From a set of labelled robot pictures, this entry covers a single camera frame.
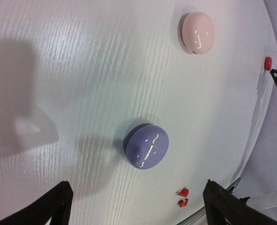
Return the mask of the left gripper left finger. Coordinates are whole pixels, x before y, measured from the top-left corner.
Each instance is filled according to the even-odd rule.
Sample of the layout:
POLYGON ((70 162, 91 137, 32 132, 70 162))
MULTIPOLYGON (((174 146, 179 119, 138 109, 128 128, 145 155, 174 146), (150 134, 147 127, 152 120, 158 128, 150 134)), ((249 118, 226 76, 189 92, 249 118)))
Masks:
POLYGON ((70 183, 62 181, 29 206, 0 220, 0 225, 67 225, 72 200, 70 183))

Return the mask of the red earbud front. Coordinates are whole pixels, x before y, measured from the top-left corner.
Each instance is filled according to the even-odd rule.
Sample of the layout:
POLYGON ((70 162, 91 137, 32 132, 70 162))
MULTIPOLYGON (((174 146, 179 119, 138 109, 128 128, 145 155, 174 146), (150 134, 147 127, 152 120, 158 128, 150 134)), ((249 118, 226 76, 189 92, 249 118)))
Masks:
POLYGON ((180 208, 184 208, 184 207, 187 206, 188 202, 189 202, 189 199, 188 199, 188 198, 182 199, 182 200, 180 200, 180 201, 178 202, 178 206, 179 206, 180 208))

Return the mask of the red charging case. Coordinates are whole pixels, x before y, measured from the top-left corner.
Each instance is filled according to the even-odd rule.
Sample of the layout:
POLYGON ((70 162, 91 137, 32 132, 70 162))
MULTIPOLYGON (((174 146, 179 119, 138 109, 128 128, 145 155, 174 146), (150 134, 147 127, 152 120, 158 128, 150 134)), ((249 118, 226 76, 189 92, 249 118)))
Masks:
POLYGON ((271 57, 266 57, 265 62, 264 62, 264 69, 266 71, 270 71, 272 68, 272 58, 271 57))

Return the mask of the small red earbud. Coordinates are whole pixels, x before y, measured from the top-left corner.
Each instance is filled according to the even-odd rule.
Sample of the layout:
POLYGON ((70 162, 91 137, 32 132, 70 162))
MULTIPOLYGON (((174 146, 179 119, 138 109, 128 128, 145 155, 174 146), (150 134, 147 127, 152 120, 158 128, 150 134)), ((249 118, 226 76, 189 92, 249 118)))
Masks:
POLYGON ((177 191, 176 195, 186 198, 189 195, 189 189, 185 187, 181 191, 177 191))

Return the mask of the purple charging case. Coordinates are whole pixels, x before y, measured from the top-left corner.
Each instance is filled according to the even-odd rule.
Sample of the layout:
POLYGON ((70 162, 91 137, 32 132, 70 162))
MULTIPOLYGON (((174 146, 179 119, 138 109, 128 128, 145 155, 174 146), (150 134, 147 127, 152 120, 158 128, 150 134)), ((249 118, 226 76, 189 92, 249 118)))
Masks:
POLYGON ((168 148, 169 137, 166 131, 151 123, 134 127, 123 141, 123 150, 128 162, 140 170, 158 165, 168 148))

